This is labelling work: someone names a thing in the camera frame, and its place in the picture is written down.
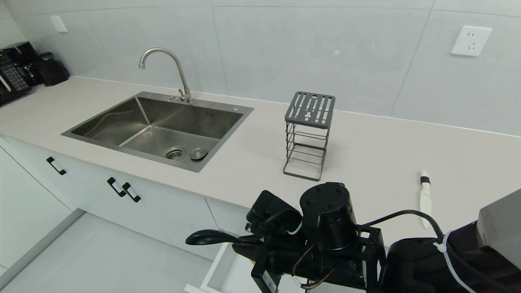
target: drawer handle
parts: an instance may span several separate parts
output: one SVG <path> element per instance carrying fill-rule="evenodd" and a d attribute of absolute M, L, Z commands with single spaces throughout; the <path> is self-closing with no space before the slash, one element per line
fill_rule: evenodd
<path fill-rule="evenodd" d="M 141 200 L 141 197 L 139 195 L 137 195 L 137 193 L 134 191 L 134 189 L 132 189 L 132 186 L 130 186 L 130 183 L 126 182 L 125 184 L 123 184 L 122 187 L 134 202 L 138 202 Z"/>
<path fill-rule="evenodd" d="M 67 171 L 65 171 L 63 169 L 62 170 L 58 170 L 58 168 L 56 168 L 56 166 L 53 165 L 53 162 L 54 162 L 54 158 L 53 157 L 48 157 L 46 161 L 49 163 L 49 165 L 51 165 L 54 168 L 54 170 L 56 170 L 58 172 L 58 174 L 65 175 L 67 173 Z"/>
<path fill-rule="evenodd" d="M 107 183 L 110 185 L 110 187 L 112 187 L 112 189 L 114 189 L 114 191 L 119 195 L 119 197 L 124 197 L 125 194 L 127 194 L 125 191 L 121 190 L 121 191 L 118 191 L 116 189 L 116 187 L 114 187 L 114 183 L 116 182 L 116 180 L 114 179 L 114 177 L 110 177 L 108 180 L 107 180 Z"/>

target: black handle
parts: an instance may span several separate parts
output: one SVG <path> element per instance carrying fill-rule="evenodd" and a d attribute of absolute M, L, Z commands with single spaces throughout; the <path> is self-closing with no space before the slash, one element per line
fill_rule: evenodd
<path fill-rule="evenodd" d="M 133 197 L 130 192 L 129 192 L 129 189 L 130 189 L 130 183 L 126 182 L 125 184 L 123 184 L 122 188 L 127 192 L 127 194 L 130 196 L 130 198 L 134 201 L 134 202 L 138 202 L 141 200 L 141 197 L 139 195 L 135 195 L 135 197 Z"/>
<path fill-rule="evenodd" d="M 127 194 L 126 192 L 124 192 L 123 190 L 121 191 L 118 191 L 115 187 L 114 187 L 114 182 L 116 182 L 116 180 L 114 179 L 114 177 L 110 177 L 108 180 L 107 180 L 107 183 L 110 185 L 110 187 L 112 187 L 112 189 L 114 189 L 114 191 L 119 195 L 119 197 L 124 197 L 125 194 Z"/>
<path fill-rule="evenodd" d="M 60 175 L 65 175 L 65 174 L 67 173 L 67 171 L 65 171 L 65 170 L 63 170 L 63 169 L 62 169 L 61 171 L 58 170 L 58 169 L 53 165 L 53 162 L 54 162 L 54 158 L 53 158 L 53 157 L 48 157 L 46 161 L 49 163 L 49 165 L 51 165 L 51 166 L 54 168 L 54 170 L 56 170 L 56 171 L 58 172 L 58 174 L 60 174 Z"/>
<path fill-rule="evenodd" d="M 188 245 L 210 245 L 223 242 L 244 243 L 241 239 L 219 230 L 200 230 L 184 241 Z"/>

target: sink basin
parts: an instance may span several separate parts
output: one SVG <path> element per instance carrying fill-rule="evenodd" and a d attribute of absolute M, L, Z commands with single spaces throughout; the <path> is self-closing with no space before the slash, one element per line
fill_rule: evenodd
<path fill-rule="evenodd" d="M 199 172 L 252 110 L 141 92 L 61 135 Z"/>

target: label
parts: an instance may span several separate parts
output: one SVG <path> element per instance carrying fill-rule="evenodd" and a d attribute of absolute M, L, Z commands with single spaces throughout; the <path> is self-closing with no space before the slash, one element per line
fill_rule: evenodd
<path fill-rule="evenodd" d="M 264 271 L 264 274 L 262 274 L 262 280 L 264 280 L 264 283 L 266 286 L 268 286 L 268 289 L 271 291 L 271 293 L 275 293 L 277 291 L 277 285 L 275 285 L 275 282 L 273 282 L 273 279 L 267 271 Z"/>

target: white countertop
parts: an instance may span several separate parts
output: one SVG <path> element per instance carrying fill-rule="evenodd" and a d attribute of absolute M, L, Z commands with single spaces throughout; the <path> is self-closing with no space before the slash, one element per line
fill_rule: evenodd
<path fill-rule="evenodd" d="M 0 108 L 0 133 L 244 207 L 251 207 L 267 189 L 300 209 L 299 198 L 306 189 L 321 182 L 343 182 L 359 224 L 417 209 L 422 169 L 432 182 L 432 215 L 445 231 L 476 220 L 481 207 L 521 188 L 520 137 L 340 111 L 333 115 L 321 181 L 283 175 L 288 105 L 206 93 L 193 95 L 255 110 L 200 173 L 60 135 L 141 91 L 178 94 L 176 89 L 72 77 L 53 87 L 38 87 Z M 434 235 L 411 215 L 379 227 L 386 245 Z"/>

